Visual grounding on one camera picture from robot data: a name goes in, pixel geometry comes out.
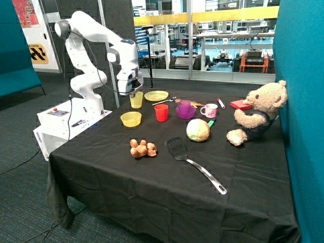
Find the sign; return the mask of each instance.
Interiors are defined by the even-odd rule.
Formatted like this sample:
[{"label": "sign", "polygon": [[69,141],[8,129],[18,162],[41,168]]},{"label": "sign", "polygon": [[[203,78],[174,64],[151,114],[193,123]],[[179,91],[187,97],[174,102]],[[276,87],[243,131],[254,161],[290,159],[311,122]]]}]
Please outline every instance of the sign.
[{"label": "sign", "polygon": [[22,28],[39,27],[39,22],[31,0],[12,0]]},{"label": "sign", "polygon": [[48,64],[49,60],[42,44],[30,44],[29,52],[33,64]]},{"label": "sign", "polygon": [[187,33],[187,26],[180,26],[180,33]]}]

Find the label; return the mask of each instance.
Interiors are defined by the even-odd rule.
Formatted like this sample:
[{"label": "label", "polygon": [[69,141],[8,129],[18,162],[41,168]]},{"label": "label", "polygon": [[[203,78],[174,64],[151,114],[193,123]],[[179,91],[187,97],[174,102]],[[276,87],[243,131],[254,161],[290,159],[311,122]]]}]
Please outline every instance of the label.
[{"label": "label", "polygon": [[33,64],[48,64],[49,60],[42,44],[30,44],[29,52]]}]

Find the green marker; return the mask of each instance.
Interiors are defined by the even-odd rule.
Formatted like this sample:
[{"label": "green marker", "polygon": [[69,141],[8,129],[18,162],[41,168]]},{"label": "green marker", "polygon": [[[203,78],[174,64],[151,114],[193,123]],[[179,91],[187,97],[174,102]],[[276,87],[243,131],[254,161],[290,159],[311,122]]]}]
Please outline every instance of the green marker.
[{"label": "green marker", "polygon": [[216,121],[216,117],[213,118],[213,119],[211,119],[211,120],[208,122],[208,126],[211,128],[212,125],[215,123],[215,121]]}]

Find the gray carpet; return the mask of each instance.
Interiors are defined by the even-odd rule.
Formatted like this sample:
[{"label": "gray carpet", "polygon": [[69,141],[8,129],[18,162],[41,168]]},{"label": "gray carpet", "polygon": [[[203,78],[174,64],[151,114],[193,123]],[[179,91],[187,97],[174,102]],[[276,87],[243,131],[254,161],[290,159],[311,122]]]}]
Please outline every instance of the gray carpet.
[{"label": "gray carpet", "polygon": [[[0,98],[0,242],[42,242],[45,236],[44,242],[160,242],[149,235],[134,234],[108,218],[93,214],[74,198],[69,198],[68,203],[73,212],[79,213],[72,228],[65,230],[55,224],[45,202],[48,164],[41,152],[26,161],[39,150],[32,132],[39,126],[36,114],[66,101],[68,89],[61,74],[38,75],[47,95],[36,87]],[[242,97],[259,87],[166,79],[154,79],[154,85],[156,89],[236,92]],[[104,87],[98,90],[104,97],[105,108],[114,110],[111,91]],[[106,93],[109,93],[108,99],[105,99]],[[129,97],[122,97],[120,102],[129,102]]]}]

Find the glass wall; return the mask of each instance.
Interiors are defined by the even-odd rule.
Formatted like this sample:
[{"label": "glass wall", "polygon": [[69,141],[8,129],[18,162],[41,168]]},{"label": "glass wall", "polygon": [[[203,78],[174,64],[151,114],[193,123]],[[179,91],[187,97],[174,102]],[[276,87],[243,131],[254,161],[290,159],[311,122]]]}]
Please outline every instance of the glass wall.
[{"label": "glass wall", "polygon": [[149,77],[151,67],[153,77],[274,81],[272,44],[279,0],[132,2],[144,76]]}]

